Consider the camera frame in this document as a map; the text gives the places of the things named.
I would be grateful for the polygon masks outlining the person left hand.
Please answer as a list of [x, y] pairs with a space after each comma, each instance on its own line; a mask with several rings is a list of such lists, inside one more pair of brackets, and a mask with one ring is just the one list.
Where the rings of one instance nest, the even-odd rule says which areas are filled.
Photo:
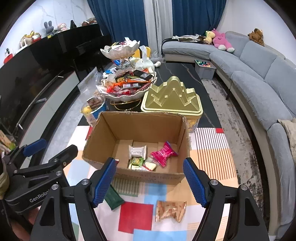
[[35, 223], [39, 208], [25, 214], [25, 217], [16, 217], [10, 214], [4, 194], [9, 187], [9, 176], [5, 163], [1, 160], [1, 240], [30, 240], [31, 228]]

